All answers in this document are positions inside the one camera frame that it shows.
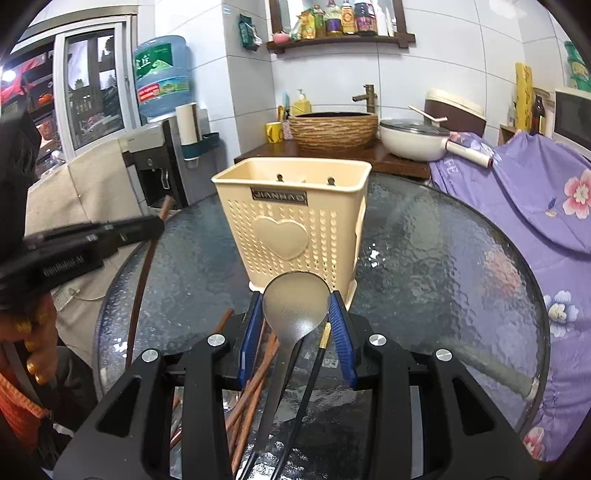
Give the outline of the left hand with gold rings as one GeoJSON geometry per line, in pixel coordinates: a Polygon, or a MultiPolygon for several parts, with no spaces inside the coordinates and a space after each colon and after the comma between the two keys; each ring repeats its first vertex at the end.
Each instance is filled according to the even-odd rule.
{"type": "Polygon", "coordinates": [[[27,371],[39,385],[55,376],[58,364],[57,311],[50,294],[40,297],[26,313],[1,312],[1,341],[23,342],[27,371]]]}

